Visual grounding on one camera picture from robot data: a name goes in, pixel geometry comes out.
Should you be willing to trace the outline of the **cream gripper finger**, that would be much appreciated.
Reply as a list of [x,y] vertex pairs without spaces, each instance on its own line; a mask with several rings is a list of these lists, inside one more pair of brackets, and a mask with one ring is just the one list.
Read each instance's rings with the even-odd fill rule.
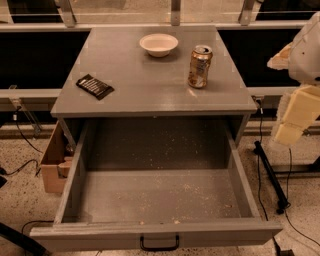
[[292,146],[320,116],[320,87],[303,84],[282,96],[272,128],[274,146]]
[[287,44],[277,54],[269,59],[267,66],[275,70],[284,70],[289,67],[289,55],[292,44]]

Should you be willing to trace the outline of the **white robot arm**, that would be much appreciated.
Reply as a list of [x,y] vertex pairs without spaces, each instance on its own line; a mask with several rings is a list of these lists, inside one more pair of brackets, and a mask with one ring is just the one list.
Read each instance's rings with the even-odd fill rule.
[[310,18],[267,66],[287,69],[289,77],[300,83],[292,93],[281,97],[271,133],[272,146],[291,147],[320,116],[320,12]]

